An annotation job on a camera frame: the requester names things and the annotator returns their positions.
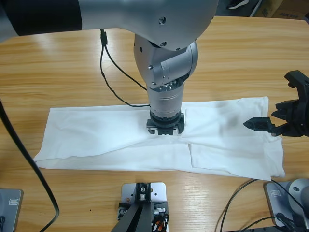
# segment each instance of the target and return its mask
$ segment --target shoe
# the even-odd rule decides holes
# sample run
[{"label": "shoe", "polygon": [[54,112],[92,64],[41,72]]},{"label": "shoe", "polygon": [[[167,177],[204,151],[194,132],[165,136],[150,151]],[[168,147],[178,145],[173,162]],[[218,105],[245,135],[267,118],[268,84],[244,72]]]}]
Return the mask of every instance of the shoe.
[{"label": "shoe", "polygon": [[226,8],[230,10],[237,9],[240,6],[244,6],[248,3],[249,3],[249,0],[232,0]]}]

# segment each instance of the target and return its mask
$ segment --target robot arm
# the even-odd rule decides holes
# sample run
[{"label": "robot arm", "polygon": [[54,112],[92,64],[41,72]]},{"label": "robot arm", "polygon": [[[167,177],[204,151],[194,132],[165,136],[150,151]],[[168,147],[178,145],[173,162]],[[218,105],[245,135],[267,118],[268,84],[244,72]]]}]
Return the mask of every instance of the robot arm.
[{"label": "robot arm", "polygon": [[197,64],[195,40],[218,0],[0,0],[0,42],[13,36],[121,28],[147,85],[150,133],[181,133],[183,85]]}]

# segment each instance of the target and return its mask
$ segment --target white cloth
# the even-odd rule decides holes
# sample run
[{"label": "white cloth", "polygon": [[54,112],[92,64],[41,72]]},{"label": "white cloth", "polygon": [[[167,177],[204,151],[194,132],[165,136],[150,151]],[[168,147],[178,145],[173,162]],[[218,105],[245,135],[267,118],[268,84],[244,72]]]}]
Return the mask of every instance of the white cloth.
[{"label": "white cloth", "polygon": [[148,107],[52,108],[34,160],[49,169],[284,176],[281,138],[243,126],[267,116],[267,97],[185,102],[182,111],[183,133],[158,136],[145,128]]}]

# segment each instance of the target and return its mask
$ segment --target wood grain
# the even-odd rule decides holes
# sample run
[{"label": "wood grain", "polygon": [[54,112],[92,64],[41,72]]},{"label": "wood grain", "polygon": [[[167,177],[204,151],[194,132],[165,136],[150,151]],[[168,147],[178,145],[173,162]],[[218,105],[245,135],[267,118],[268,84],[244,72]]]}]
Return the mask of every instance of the wood grain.
[{"label": "wood grain", "polygon": [[[134,56],[134,35],[107,30],[116,62],[142,82]],[[269,96],[275,103],[297,98],[284,75],[309,75],[309,27],[305,21],[215,17],[198,39],[199,62],[185,86],[185,102]],[[51,107],[121,104],[99,71],[99,31],[12,38],[0,44],[0,97],[16,131],[34,157]],[[103,69],[111,86],[130,103],[146,103],[144,90],[108,60]],[[290,180],[309,177],[309,139],[284,138],[284,168]],[[0,187],[23,189],[17,231],[38,231],[54,210],[36,175],[0,125]],[[167,185],[170,231],[213,232],[234,190],[247,179],[185,172],[108,172],[42,170],[60,206],[48,231],[101,232],[116,224],[123,183],[163,181]],[[263,183],[244,189],[231,204],[224,230],[238,230],[269,216]],[[257,227],[270,226],[264,221]]]}]

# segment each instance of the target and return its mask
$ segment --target screw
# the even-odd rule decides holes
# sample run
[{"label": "screw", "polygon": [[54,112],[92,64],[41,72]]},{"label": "screw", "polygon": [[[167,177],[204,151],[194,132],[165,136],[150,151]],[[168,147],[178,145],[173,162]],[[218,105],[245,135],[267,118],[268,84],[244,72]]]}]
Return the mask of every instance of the screw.
[{"label": "screw", "polygon": [[167,42],[164,41],[164,42],[162,42],[162,43],[160,44],[160,46],[161,46],[161,47],[165,47],[166,44],[167,44]]},{"label": "screw", "polygon": [[159,18],[159,24],[160,24],[160,25],[164,25],[165,22],[166,22],[166,18],[165,18],[165,17]]},{"label": "screw", "polygon": [[146,200],[146,194],[141,194],[140,195],[140,200],[145,201]]}]

